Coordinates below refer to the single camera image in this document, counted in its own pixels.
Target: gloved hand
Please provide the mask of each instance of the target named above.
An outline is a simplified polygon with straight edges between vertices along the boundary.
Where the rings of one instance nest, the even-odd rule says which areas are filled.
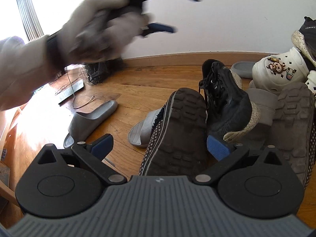
[[[100,10],[108,11],[122,8],[128,5],[128,0],[84,0],[73,12],[70,20],[57,34],[58,46],[67,64],[83,62],[97,62],[115,59],[120,56],[124,47],[132,39],[142,32],[142,28],[148,25],[148,17],[136,12],[128,12],[108,22],[108,28],[98,35],[89,36],[89,42],[97,44],[96,48],[89,51],[89,55],[74,52],[74,48],[80,41],[78,36],[87,24],[94,19]],[[104,45],[109,48],[100,56],[100,50]]]

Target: wooden chair leg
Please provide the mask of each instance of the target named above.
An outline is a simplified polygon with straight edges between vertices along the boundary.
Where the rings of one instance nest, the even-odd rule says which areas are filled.
[[[19,207],[18,201],[16,200],[14,191],[12,191],[8,186],[6,186],[2,181],[0,181],[0,195],[12,202],[14,205]]]

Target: sneaker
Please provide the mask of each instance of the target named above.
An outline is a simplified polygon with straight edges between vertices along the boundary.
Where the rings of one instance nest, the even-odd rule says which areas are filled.
[[[252,68],[256,88],[279,95],[282,89],[293,82],[305,82],[309,69],[296,47],[286,53],[267,56]]]
[[[304,83],[287,85],[278,97],[266,145],[274,145],[306,188],[315,164],[315,98]]]
[[[250,102],[248,94],[236,84],[240,77],[235,81],[230,69],[222,62],[205,61],[202,73],[199,88],[204,90],[207,104],[208,143],[211,144],[214,138],[234,142],[256,125],[260,112]]]
[[[173,92],[157,115],[139,175],[195,176],[207,168],[206,106],[189,88]]]
[[[292,43],[306,58],[316,67],[316,20],[304,17],[305,22],[300,30],[296,30],[292,36]]]

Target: shoe sole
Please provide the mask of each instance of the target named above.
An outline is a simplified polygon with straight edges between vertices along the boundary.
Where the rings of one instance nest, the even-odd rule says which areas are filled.
[[[305,187],[315,160],[314,103],[314,95],[306,84],[286,86],[278,97],[266,141],[266,145],[274,145],[283,153]]]
[[[140,175],[195,176],[206,169],[206,105],[198,92],[180,88],[154,129]]]
[[[298,48],[298,50],[300,50],[306,56],[306,58],[308,58],[309,61],[316,67],[316,61],[312,58],[309,52],[309,48],[305,42],[304,35],[296,30],[292,34],[291,40],[295,47]]]

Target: wrist strap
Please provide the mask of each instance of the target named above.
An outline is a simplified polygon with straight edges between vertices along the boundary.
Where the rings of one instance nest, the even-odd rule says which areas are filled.
[[[67,66],[67,63],[58,48],[57,34],[58,32],[52,34],[47,39],[47,58],[55,68],[60,70],[62,74],[65,74],[64,68]]]

